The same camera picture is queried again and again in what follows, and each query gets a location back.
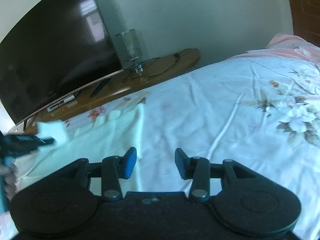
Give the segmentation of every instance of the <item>wooden door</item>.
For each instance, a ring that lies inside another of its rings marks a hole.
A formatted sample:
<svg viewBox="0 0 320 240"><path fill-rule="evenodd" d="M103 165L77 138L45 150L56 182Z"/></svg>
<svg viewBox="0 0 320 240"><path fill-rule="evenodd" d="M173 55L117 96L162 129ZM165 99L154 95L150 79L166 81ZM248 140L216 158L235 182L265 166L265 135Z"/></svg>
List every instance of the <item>wooden door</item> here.
<svg viewBox="0 0 320 240"><path fill-rule="evenodd" d="M290 0L294 34L320 47L320 0Z"/></svg>

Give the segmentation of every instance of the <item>black flat-screen tv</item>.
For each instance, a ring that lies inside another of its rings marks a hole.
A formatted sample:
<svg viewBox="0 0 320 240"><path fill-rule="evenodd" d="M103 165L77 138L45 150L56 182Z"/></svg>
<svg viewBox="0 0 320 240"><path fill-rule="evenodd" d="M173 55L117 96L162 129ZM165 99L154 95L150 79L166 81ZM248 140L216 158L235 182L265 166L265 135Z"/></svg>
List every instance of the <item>black flat-screen tv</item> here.
<svg viewBox="0 0 320 240"><path fill-rule="evenodd" d="M0 99L17 124L121 69L95 0L41 0L0 43Z"/></svg>

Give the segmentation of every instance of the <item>black robotic gripper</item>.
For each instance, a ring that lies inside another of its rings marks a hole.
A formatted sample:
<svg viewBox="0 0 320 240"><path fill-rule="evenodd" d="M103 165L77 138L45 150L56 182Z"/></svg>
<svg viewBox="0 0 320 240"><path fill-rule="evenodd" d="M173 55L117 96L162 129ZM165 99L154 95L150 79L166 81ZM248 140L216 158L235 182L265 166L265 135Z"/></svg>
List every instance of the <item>black robotic gripper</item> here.
<svg viewBox="0 0 320 240"><path fill-rule="evenodd" d="M298 239L293 233L301 204L294 193L233 161L212 164L175 151L184 192L128 192L119 178L130 178L135 148L101 163L79 159L20 191L10 204L19 231L32 239ZM101 177L102 196L89 191ZM210 196L210 178L222 191Z"/></svg>

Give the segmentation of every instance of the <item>metal bolt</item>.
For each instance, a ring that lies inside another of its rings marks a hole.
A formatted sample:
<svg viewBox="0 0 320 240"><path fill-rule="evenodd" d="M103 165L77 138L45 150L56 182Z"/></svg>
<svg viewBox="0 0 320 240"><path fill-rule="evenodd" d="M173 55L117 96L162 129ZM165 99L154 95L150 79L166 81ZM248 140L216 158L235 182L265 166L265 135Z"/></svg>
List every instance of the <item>metal bolt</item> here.
<svg viewBox="0 0 320 240"><path fill-rule="evenodd" d="M151 203L151 199L145 198L145 199L142 200L142 202L143 202L144 204L150 204L150 203Z"/></svg>
<svg viewBox="0 0 320 240"><path fill-rule="evenodd" d="M117 198L120 195L120 192L114 189L106 190L103 195L107 198Z"/></svg>
<svg viewBox="0 0 320 240"><path fill-rule="evenodd" d="M195 189L191 194L196 198L205 198L208 192L204 189Z"/></svg>
<svg viewBox="0 0 320 240"><path fill-rule="evenodd" d="M153 197L151 200L152 200L153 202L159 202L159 201L160 201L160 198Z"/></svg>

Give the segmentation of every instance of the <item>wall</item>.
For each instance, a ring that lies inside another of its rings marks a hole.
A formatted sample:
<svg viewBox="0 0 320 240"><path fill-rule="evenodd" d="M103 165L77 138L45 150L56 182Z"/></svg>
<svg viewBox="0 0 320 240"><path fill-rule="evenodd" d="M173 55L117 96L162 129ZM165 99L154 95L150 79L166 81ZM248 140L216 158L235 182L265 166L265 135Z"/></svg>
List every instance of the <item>wall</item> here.
<svg viewBox="0 0 320 240"><path fill-rule="evenodd" d="M0 0L0 41L40 0ZM136 28L144 59L197 47L199 66L292 34L289 0L97 0L112 37Z"/></svg>

